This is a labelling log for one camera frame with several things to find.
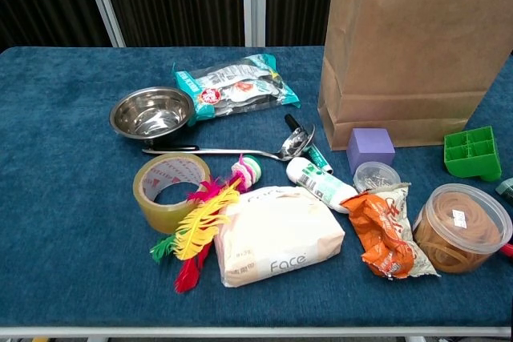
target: green object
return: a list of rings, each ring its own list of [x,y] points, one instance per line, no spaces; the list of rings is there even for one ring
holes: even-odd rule
[[[160,260],[165,255],[170,255],[175,249],[176,234],[171,234],[169,237],[162,239],[151,250],[150,254],[153,260],[160,263]]]
[[[328,161],[324,157],[323,154],[319,151],[317,146],[313,144],[310,146],[308,150],[308,155],[312,159],[312,161],[315,163],[317,167],[319,167],[321,170],[326,171],[329,174],[333,174],[333,168],[329,165]]]
[[[479,176],[490,182],[503,173],[491,126],[446,135],[443,162],[459,178]]]

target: container lid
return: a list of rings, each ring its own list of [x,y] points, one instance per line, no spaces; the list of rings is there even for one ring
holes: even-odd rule
[[[504,207],[486,192],[466,184],[437,187],[426,203],[426,217],[447,242],[476,254],[496,252],[513,232]]]
[[[390,166],[381,162],[362,163],[354,172],[354,186],[358,192],[401,182],[399,174]]]

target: blue carpet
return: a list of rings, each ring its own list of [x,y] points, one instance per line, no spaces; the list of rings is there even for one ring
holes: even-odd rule
[[[342,252],[323,264],[227,289],[212,252],[199,286],[186,295],[174,293],[180,263],[159,266],[151,260],[148,249],[161,235],[146,224],[131,193],[135,173],[151,157],[139,143],[114,133],[109,111],[131,91],[174,86],[174,62],[177,70],[188,70],[262,51],[277,56],[278,70],[302,108],[206,121],[182,142],[276,151],[289,135],[283,117],[292,113],[301,123],[316,123],[318,147],[335,175],[350,182],[345,152],[329,151],[317,113],[322,47],[25,47],[0,55],[0,326],[510,323],[513,265],[503,255],[470,274],[390,282],[361,262],[362,246],[342,215]],[[468,125],[493,126],[504,177],[513,176],[512,87],[510,58]],[[213,175],[227,175],[236,160],[204,159]],[[285,164],[262,164],[261,187],[290,184]],[[411,220],[443,183],[468,183],[496,196],[496,183],[449,175],[441,147],[398,149],[394,167],[412,182]]]

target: cat toy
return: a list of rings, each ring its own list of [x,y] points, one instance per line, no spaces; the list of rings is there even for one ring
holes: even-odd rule
[[[260,177],[260,163],[250,155],[241,156],[232,165],[232,176],[227,183],[219,183],[218,179],[203,181],[203,191],[188,195],[188,200],[198,203],[198,206],[185,216],[174,234],[162,239],[150,250],[157,263],[172,253],[183,260],[184,264],[175,280],[176,292],[186,292],[197,285],[212,239],[219,233],[218,226],[229,221],[219,210],[236,203],[239,194],[248,191]]]

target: packing tape roll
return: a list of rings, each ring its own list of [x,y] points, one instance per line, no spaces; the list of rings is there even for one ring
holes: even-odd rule
[[[158,204],[154,200],[166,187],[176,183],[194,183],[200,186],[210,179],[207,164],[195,155],[179,153],[165,154],[150,160],[134,178],[134,196],[147,222],[157,231],[172,234],[181,221],[197,203],[183,202]]]

